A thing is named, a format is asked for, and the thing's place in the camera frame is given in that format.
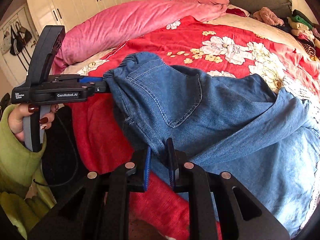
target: pile of clothes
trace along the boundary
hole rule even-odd
[[[320,35],[318,24],[312,23],[302,12],[294,10],[291,17],[288,17],[292,28],[291,34],[304,47],[313,61],[319,61],[320,56]]]
[[[277,17],[274,12],[267,7],[263,7],[260,11],[250,15],[250,17],[270,26],[276,27],[286,33],[291,33],[292,28],[290,27],[288,20],[286,18]]]
[[[320,62],[320,25],[312,23],[302,12],[294,10],[291,17],[278,18],[269,8],[263,7],[252,18],[291,34],[311,60]]]

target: pink towel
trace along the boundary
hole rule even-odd
[[[257,11],[253,14],[253,17],[265,24],[276,26],[284,25],[284,21],[278,18],[269,8],[263,7],[260,11]]]
[[[60,74],[69,65],[188,15],[200,22],[224,16],[227,4],[229,0],[141,0],[112,6],[66,33],[52,71]]]

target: red blanket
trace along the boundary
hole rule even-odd
[[[169,28],[121,44],[103,57],[108,61],[89,72],[89,76],[102,76],[128,54],[140,51],[154,52],[168,65],[199,68],[210,75],[242,78],[257,73],[275,92],[287,75],[320,96],[318,63],[304,58],[294,48],[250,31],[203,24],[190,16]],[[110,172],[127,162],[133,152],[113,117],[112,104],[111,94],[99,94],[87,102],[70,105],[79,153],[91,171]],[[188,239],[188,202],[153,173],[148,191],[132,193],[130,205],[137,217],[155,226],[161,234]]]

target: denim pants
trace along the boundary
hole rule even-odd
[[[128,55],[104,74],[115,118],[135,149],[150,145],[151,169],[169,182],[165,142],[206,171],[230,171],[287,228],[304,221],[320,148],[310,102],[256,74],[212,77],[168,66],[156,54]]]

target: back pocket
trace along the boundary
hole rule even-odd
[[[171,128],[181,125],[202,99],[199,75],[185,75],[168,65],[145,69],[140,74],[134,71],[126,78],[151,96]]]

